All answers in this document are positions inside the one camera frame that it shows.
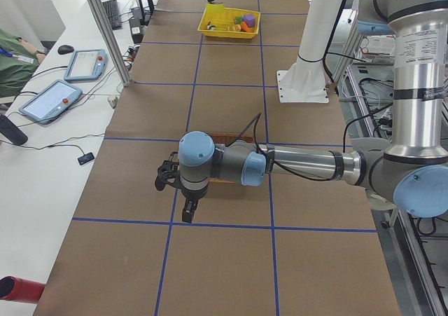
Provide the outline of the yellow woven basket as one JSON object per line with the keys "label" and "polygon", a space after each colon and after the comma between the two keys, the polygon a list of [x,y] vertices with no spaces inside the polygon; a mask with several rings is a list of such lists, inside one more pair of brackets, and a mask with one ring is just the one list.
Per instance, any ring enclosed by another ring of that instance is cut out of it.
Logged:
{"label": "yellow woven basket", "polygon": [[[255,15],[256,22],[254,27],[254,33],[246,32],[231,32],[228,30],[231,25],[239,25],[243,22],[242,15],[253,14]],[[216,26],[216,31],[207,30],[207,24],[211,23]],[[199,22],[197,30],[205,36],[221,37],[231,39],[252,39],[259,31],[260,24],[260,12],[249,11],[238,8],[227,8],[224,4],[207,4],[202,15],[202,19]]]}

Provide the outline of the brown wicker basket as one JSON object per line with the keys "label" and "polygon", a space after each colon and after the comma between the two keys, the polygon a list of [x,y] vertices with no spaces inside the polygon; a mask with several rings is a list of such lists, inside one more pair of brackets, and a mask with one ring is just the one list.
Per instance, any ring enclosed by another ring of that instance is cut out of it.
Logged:
{"label": "brown wicker basket", "polygon": [[242,184],[246,159],[256,150],[253,136],[229,132],[208,132],[208,135],[216,145],[210,181]]}

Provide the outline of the toy panda figure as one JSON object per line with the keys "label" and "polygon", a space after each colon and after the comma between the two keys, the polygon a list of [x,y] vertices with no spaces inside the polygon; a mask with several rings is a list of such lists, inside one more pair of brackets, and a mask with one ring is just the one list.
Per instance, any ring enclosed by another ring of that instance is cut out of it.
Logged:
{"label": "toy panda figure", "polygon": [[216,26],[209,22],[206,26],[206,29],[210,31],[216,31]]}

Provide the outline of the toy croissant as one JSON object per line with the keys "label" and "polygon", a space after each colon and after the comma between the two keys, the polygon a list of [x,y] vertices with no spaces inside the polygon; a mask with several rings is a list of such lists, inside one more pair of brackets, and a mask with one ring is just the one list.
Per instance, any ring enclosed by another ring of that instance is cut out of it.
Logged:
{"label": "toy croissant", "polygon": [[241,25],[231,25],[228,28],[231,32],[240,32],[242,30]]}

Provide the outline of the purple foam block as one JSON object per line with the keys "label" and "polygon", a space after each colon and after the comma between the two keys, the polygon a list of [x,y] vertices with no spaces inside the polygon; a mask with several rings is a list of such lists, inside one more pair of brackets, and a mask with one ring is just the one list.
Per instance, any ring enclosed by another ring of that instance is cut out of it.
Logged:
{"label": "purple foam block", "polygon": [[256,17],[253,14],[242,15],[243,21],[248,25],[249,28],[255,27]]}

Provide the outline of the orange toy carrot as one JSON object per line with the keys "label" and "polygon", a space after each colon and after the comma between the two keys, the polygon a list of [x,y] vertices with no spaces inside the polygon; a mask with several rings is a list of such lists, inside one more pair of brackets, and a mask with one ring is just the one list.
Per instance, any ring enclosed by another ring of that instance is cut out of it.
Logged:
{"label": "orange toy carrot", "polygon": [[242,32],[246,32],[246,33],[254,33],[254,28],[253,27],[249,27],[249,25],[246,22],[241,22],[239,24],[240,26],[240,30]]}

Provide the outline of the black keyboard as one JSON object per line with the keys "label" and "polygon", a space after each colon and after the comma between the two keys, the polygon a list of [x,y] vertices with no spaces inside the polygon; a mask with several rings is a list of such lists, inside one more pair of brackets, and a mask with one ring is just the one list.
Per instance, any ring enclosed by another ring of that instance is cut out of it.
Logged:
{"label": "black keyboard", "polygon": [[121,29],[122,21],[118,10],[117,0],[106,0],[102,2],[102,6],[108,18],[112,30]]}

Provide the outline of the small black device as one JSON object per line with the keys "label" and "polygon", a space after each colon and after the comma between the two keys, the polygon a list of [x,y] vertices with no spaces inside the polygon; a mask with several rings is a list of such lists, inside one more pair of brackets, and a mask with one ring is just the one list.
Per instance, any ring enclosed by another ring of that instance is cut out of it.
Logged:
{"label": "small black device", "polygon": [[87,164],[88,162],[93,161],[94,159],[95,159],[95,156],[92,152],[85,153],[82,156],[78,157],[78,164],[84,165],[84,164]]}

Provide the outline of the far teach pendant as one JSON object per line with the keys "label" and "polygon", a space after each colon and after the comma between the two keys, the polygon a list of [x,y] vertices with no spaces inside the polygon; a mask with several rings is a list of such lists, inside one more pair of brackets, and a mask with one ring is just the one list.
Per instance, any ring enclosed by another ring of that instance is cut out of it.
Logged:
{"label": "far teach pendant", "polygon": [[75,50],[66,69],[64,80],[69,83],[95,81],[104,72],[108,56],[104,49]]}

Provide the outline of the teach pendant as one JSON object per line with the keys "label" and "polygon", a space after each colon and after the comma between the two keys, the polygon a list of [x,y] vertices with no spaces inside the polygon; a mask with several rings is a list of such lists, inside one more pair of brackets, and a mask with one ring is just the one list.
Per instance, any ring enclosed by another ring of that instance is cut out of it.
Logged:
{"label": "teach pendant", "polygon": [[75,50],[66,69],[64,80],[69,83],[95,81],[104,72],[108,56],[104,49]]}
{"label": "teach pendant", "polygon": [[63,80],[56,80],[30,99],[19,112],[40,124],[56,120],[81,96],[82,90]]}

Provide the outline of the black computer mouse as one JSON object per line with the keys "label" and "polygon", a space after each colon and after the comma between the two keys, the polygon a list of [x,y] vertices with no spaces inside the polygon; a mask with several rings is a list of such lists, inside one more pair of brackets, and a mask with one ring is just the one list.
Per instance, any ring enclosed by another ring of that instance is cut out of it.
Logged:
{"label": "black computer mouse", "polygon": [[70,45],[61,45],[57,49],[57,53],[59,55],[66,55],[66,54],[72,53],[73,51],[74,51],[74,47],[70,46]]}

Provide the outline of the near teach pendant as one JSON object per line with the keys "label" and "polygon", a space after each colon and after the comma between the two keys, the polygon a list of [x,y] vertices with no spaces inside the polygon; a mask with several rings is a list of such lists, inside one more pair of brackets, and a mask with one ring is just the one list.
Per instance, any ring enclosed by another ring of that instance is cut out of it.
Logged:
{"label": "near teach pendant", "polygon": [[63,80],[56,80],[30,99],[19,112],[40,124],[56,120],[81,96],[82,90]]}

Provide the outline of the black water bottle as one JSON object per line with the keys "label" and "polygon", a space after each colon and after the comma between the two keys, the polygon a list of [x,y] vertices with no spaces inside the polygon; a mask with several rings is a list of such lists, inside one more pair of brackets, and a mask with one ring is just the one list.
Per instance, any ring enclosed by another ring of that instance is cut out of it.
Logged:
{"label": "black water bottle", "polygon": [[1,134],[12,144],[20,146],[28,141],[28,136],[3,114],[1,114],[0,128]]}

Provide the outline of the red cylinder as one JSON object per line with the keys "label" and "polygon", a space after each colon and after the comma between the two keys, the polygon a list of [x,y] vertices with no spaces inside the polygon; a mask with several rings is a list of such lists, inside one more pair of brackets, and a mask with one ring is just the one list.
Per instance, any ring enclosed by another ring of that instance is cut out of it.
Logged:
{"label": "red cylinder", "polygon": [[45,286],[44,283],[6,276],[1,279],[1,300],[37,304]]}

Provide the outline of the person in green shirt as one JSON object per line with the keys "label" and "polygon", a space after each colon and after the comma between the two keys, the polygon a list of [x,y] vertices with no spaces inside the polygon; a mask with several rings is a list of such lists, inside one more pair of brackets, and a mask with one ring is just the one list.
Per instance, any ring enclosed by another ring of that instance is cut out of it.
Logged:
{"label": "person in green shirt", "polygon": [[16,96],[45,58],[45,52],[1,30],[1,97]]}

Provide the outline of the aluminium frame post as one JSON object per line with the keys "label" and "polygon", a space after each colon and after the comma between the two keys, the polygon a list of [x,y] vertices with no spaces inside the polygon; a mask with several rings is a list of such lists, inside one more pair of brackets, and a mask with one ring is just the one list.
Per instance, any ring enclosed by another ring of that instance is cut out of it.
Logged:
{"label": "aluminium frame post", "polygon": [[130,74],[124,64],[122,53],[120,52],[113,30],[109,24],[109,19],[107,18],[102,2],[101,0],[87,0],[87,2],[106,47],[108,48],[109,55],[113,60],[122,85],[127,87],[131,82]]}

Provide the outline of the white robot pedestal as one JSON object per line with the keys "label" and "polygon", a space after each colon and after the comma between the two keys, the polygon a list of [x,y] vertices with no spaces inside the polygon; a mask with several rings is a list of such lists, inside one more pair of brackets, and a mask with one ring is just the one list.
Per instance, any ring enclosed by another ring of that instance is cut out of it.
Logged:
{"label": "white robot pedestal", "polygon": [[281,103],[329,102],[323,58],[343,0],[311,0],[296,62],[276,73]]}

